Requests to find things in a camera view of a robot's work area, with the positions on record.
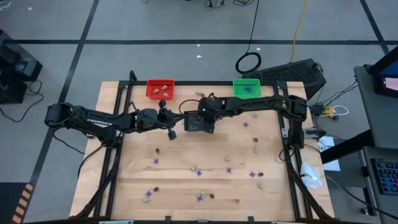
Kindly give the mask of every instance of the white cable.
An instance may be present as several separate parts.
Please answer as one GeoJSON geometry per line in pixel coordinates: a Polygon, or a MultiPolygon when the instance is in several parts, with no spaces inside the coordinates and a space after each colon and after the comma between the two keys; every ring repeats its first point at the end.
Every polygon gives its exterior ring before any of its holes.
{"type": "Polygon", "coordinates": [[[333,110],[333,114],[325,114],[325,115],[321,115],[319,117],[321,118],[321,117],[326,117],[326,116],[341,116],[341,115],[349,114],[349,110],[347,109],[347,107],[341,106],[341,105],[336,105],[336,106],[332,107],[332,110],[333,110]],[[336,113],[335,108],[343,108],[343,109],[346,110],[346,112],[345,113],[335,114],[336,113]]]}
{"type": "Polygon", "coordinates": [[[11,5],[11,1],[0,1],[0,11],[2,11],[2,9],[5,9],[7,7],[9,7],[11,5]]]}

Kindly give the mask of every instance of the wooden tabletop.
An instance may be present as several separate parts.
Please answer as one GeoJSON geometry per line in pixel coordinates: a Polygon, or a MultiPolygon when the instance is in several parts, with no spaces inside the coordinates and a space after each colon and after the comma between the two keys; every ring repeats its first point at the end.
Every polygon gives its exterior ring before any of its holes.
{"type": "MultiPolygon", "coordinates": [[[[96,110],[113,112],[117,87],[118,82],[103,82],[96,110]]],[[[196,91],[205,95],[213,92],[215,96],[231,96],[233,92],[232,86],[176,85],[174,98],[167,101],[167,108],[177,112],[183,100],[199,100],[196,91]]],[[[305,98],[302,83],[288,83],[288,91],[290,95],[305,98]]],[[[131,100],[137,108],[159,109],[159,101],[148,99],[145,92],[146,86],[133,86],[131,100]]],[[[273,88],[262,86],[262,95],[273,96],[273,88]]],[[[182,106],[183,111],[196,109],[197,102],[182,106]]],[[[312,127],[310,118],[308,111],[303,128],[312,127]]],[[[294,220],[285,163],[278,158],[283,147],[275,111],[247,112],[225,118],[216,122],[213,134],[185,132],[183,121],[177,123],[174,130],[177,138],[173,141],[169,141],[167,131],[161,129],[124,136],[113,220],[164,220],[167,215],[172,220],[245,221],[248,216],[256,221],[294,220]],[[254,153],[253,138],[259,140],[258,153],[254,153]],[[197,166],[202,175],[192,172],[192,166],[197,166]],[[264,175],[251,177],[251,172],[264,175]],[[260,189],[257,184],[263,184],[264,188],[260,189]],[[142,199],[148,190],[153,193],[151,201],[144,203],[142,199]],[[201,190],[213,194],[214,198],[207,196],[198,201],[201,190]]],[[[315,140],[306,139],[305,143],[317,147],[315,140]]],[[[97,139],[88,140],[86,155],[99,145],[97,139]]],[[[105,149],[100,150],[81,169],[70,215],[80,212],[97,190],[104,154],[105,149]]],[[[323,186],[310,192],[323,209],[334,216],[319,153],[304,148],[301,155],[304,162],[321,172],[323,186]]],[[[302,194],[297,192],[301,216],[305,217],[302,194]]],[[[107,198],[106,192],[101,214],[107,198]]]]}

